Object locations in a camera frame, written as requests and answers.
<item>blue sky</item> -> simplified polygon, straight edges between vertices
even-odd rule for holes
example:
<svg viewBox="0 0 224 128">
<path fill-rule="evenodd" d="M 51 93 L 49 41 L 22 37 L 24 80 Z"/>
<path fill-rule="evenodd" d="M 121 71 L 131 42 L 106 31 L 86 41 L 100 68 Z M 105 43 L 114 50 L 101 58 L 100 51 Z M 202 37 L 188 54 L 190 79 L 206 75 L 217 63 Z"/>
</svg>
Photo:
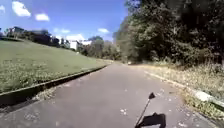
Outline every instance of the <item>blue sky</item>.
<svg viewBox="0 0 224 128">
<path fill-rule="evenodd" d="M 55 36 L 112 40 L 127 10 L 125 0 L 0 0 L 0 27 L 47 29 Z"/>
</svg>

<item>cloud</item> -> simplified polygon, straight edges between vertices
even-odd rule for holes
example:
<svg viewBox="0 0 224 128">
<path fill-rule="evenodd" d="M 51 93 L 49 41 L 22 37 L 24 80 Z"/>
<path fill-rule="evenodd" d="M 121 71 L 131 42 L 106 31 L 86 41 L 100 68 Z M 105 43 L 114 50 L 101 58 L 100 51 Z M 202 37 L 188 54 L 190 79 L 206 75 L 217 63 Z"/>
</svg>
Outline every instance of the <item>cloud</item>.
<svg viewBox="0 0 224 128">
<path fill-rule="evenodd" d="M 47 14 L 41 13 L 41 14 L 36 14 L 36 20 L 37 21 L 50 21 L 50 18 L 48 17 Z"/>
<path fill-rule="evenodd" d="M 54 32 L 56 32 L 56 33 L 57 33 L 58 31 L 59 31 L 59 29 L 58 29 L 58 28 L 54 28 Z"/>
<path fill-rule="evenodd" d="M 62 29 L 61 32 L 62 32 L 62 33 L 69 33 L 70 30 L 68 30 L 68 29 Z"/>
<path fill-rule="evenodd" d="M 0 5 L 0 12 L 5 13 L 5 7 L 3 5 Z"/>
<path fill-rule="evenodd" d="M 25 5 L 19 1 L 12 2 L 12 10 L 20 17 L 30 17 L 31 13 L 27 10 Z"/>
<path fill-rule="evenodd" d="M 76 34 L 76 35 L 68 35 L 66 36 L 67 40 L 85 40 L 85 38 L 82 36 L 82 34 Z"/>
<path fill-rule="evenodd" d="M 55 33 L 64 33 L 64 34 L 67 34 L 67 33 L 70 33 L 70 30 L 68 29 L 58 29 L 58 28 L 54 28 L 53 30 Z"/>
<path fill-rule="evenodd" d="M 98 31 L 102 33 L 109 33 L 109 31 L 106 28 L 99 28 Z"/>
</svg>

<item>curb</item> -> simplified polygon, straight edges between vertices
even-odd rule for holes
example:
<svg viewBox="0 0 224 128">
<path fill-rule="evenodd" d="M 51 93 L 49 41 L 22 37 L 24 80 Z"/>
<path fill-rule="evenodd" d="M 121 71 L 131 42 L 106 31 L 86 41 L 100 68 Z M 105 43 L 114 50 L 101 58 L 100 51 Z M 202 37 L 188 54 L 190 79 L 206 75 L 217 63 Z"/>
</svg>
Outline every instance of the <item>curb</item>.
<svg viewBox="0 0 224 128">
<path fill-rule="evenodd" d="M 147 71 L 144 71 L 146 74 L 150 75 L 150 76 L 153 76 L 153 77 L 156 77 L 156 78 L 159 78 L 159 79 L 162 79 L 162 80 L 165 80 L 169 83 L 172 83 L 173 85 L 179 87 L 179 88 L 182 88 L 182 89 L 187 89 L 190 93 L 192 93 L 197 99 L 201 100 L 201 101 L 209 101 L 209 102 L 212 102 L 213 104 L 219 106 L 220 108 L 224 109 L 224 103 L 222 101 L 219 101 L 217 100 L 217 98 L 209 95 L 208 93 L 205 93 L 203 91 L 199 91 L 199 90 L 195 90 L 195 89 L 192 89 L 192 88 L 189 88 L 187 87 L 186 85 L 183 85 L 183 84 L 180 84 L 178 82 L 175 82 L 173 80 L 169 80 L 169 79 L 166 79 L 164 77 L 161 77 L 161 76 L 158 76 L 156 74 L 153 74 L 153 73 L 149 73 Z"/>
<path fill-rule="evenodd" d="M 39 92 L 44 91 L 45 89 L 49 89 L 49 88 L 57 86 L 59 84 L 68 82 L 70 80 L 79 78 L 81 76 L 87 75 L 87 74 L 95 72 L 95 71 L 98 71 L 102 68 L 105 68 L 106 66 L 107 65 L 80 71 L 76 74 L 62 77 L 62 78 L 55 79 L 55 80 L 51 80 L 51 81 L 48 81 L 45 83 L 37 84 L 35 86 L 21 88 L 21 89 L 15 90 L 15 91 L 2 93 L 2 94 L 0 94 L 0 108 L 16 105 L 18 103 L 27 101 L 27 100 L 31 99 L 33 96 L 35 96 L 36 94 L 38 94 Z"/>
</svg>

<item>green lawn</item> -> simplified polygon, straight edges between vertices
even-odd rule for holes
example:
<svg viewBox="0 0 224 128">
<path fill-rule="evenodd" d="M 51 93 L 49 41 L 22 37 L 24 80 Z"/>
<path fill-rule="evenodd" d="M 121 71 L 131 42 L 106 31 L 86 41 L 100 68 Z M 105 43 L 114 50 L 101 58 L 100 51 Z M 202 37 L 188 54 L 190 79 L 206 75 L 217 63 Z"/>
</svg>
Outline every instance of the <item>green lawn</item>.
<svg viewBox="0 0 224 128">
<path fill-rule="evenodd" d="M 0 41 L 0 93 L 104 64 L 70 50 L 28 41 Z"/>
</svg>

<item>asphalt path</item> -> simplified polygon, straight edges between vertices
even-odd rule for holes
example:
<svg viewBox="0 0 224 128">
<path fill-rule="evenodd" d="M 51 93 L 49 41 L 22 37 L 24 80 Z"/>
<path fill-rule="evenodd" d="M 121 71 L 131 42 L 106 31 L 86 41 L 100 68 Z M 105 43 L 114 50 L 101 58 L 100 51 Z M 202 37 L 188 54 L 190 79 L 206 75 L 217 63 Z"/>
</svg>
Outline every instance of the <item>asphalt path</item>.
<svg viewBox="0 0 224 128">
<path fill-rule="evenodd" d="M 60 85 L 51 99 L 1 115 L 0 128 L 134 128 L 151 92 L 156 98 L 141 125 L 213 127 L 183 104 L 177 89 L 143 71 L 113 64 Z"/>
</svg>

